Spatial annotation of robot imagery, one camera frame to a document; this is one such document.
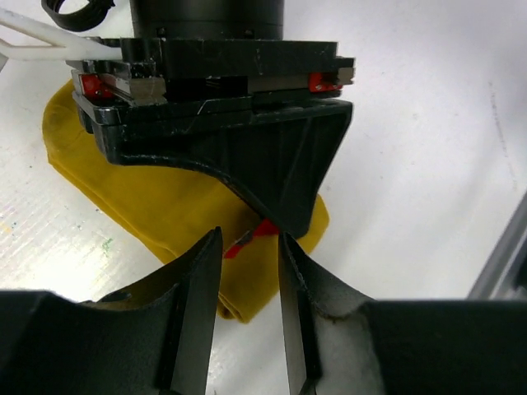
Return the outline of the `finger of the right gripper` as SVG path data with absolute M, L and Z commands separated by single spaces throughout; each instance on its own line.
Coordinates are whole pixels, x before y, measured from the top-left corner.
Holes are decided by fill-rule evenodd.
M 96 106 L 92 132 L 110 163 L 209 175 L 280 230 L 301 237 L 352 112 L 343 100 L 266 109 L 222 100 Z
M 118 99 L 89 99 L 74 91 L 72 97 L 81 111 L 83 125 L 94 135 L 123 136 L 124 128 L 120 110 L 124 102 Z

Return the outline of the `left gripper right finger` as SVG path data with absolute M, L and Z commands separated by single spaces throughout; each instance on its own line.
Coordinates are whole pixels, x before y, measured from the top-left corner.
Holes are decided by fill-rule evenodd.
M 292 394 L 523 394 L 526 304 L 374 300 L 278 237 Z

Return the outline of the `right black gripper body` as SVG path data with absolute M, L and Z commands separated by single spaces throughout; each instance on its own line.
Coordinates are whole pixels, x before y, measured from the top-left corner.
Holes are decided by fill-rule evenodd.
M 283 38 L 282 1 L 132 1 L 132 38 L 103 39 L 118 60 L 71 61 L 86 97 L 130 105 L 259 92 L 339 91 L 354 58 L 335 42 Z

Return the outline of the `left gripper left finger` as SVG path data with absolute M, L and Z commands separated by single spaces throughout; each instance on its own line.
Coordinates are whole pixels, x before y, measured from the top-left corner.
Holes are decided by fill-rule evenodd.
M 4 394 L 202 394 L 222 232 L 98 301 L 44 290 L 1 294 Z

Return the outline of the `yellow cartoon sock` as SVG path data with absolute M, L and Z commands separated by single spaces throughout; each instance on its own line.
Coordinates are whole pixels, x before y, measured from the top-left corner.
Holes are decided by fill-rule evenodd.
M 81 126 L 73 92 L 68 81 L 45 106 L 42 134 L 49 163 L 164 264 L 221 227 L 217 313 L 248 323 L 278 292 L 277 228 L 205 174 L 108 163 Z

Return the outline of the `aluminium front rail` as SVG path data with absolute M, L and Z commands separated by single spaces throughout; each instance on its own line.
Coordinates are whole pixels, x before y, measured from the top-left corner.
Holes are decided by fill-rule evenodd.
M 468 298 L 526 301 L 525 199 L 513 214 Z

